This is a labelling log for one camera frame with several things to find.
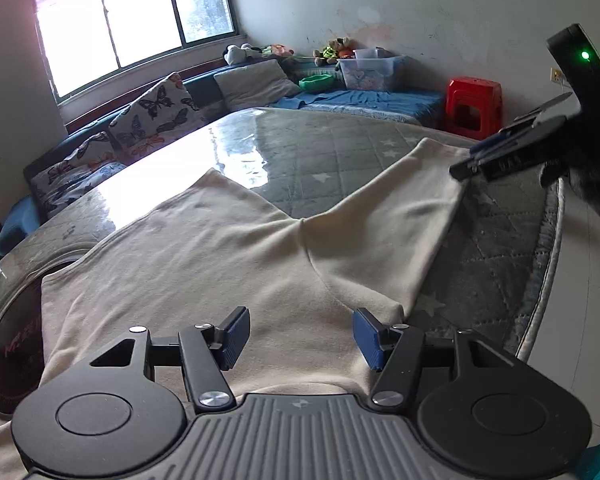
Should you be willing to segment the cream yellow garment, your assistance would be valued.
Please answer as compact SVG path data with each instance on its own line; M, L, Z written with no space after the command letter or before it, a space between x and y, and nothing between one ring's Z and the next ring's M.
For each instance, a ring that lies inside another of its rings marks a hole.
M228 375L237 394L366 393L351 328L410 314L464 192L464 148L422 139L322 214L295 219L215 170L42 283L42 377L129 327L158 337L248 308L251 334Z

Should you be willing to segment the red plastic stool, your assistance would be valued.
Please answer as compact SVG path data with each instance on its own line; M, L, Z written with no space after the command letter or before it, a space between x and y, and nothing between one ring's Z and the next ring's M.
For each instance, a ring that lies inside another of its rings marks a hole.
M456 77L446 88L445 128L474 140L484 140L503 127L503 93L498 82Z

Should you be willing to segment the black round induction cooktop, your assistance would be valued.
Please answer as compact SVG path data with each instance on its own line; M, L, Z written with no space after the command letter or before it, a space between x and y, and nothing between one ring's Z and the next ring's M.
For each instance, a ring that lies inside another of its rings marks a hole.
M45 273L0 278L0 425L38 388L44 370L41 287Z

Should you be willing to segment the clear plastic storage box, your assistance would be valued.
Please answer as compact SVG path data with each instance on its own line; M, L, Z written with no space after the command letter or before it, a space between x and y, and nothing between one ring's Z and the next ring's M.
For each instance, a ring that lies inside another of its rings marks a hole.
M403 87L407 58L388 56L379 49L367 58L343 58L338 67L348 90L391 92Z

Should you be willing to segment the brown plush toys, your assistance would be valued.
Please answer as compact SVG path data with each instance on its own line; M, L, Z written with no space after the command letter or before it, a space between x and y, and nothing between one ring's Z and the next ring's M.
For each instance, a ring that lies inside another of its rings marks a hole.
M352 42L348 37L331 39L322 50L313 51L316 66L335 65L347 58L354 58Z

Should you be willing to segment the green plastic basin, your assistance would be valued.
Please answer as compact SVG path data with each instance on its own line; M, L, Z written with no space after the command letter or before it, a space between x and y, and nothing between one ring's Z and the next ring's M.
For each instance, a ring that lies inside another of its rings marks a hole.
M298 81L298 86L303 92L323 93L329 91L336 81L333 74L314 74Z

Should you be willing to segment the butterfly pillow lying flat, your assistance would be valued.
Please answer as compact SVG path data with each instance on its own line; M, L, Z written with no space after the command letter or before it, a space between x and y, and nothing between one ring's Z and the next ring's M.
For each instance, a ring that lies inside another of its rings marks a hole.
M96 133L36 174L31 180L33 193L50 219L124 168L106 133Z

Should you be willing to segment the grey cushion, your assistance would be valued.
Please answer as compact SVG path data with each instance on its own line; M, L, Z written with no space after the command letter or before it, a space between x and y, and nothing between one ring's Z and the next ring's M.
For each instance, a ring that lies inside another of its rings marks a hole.
M261 107L301 92L276 60L233 68L214 75L230 112Z

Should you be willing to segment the white plush toy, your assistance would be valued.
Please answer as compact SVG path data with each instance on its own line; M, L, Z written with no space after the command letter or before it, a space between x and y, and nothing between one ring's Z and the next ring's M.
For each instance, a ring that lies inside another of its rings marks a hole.
M223 58L228 66L237 66L262 58L262 50L254 48L251 44L230 44L226 47Z

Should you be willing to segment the butterfly pillow standing upright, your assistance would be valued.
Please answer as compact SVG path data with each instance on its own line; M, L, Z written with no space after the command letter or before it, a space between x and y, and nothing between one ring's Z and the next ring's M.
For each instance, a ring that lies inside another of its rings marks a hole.
M204 125L204 114L174 72L144 92L109 124L128 162L137 162Z

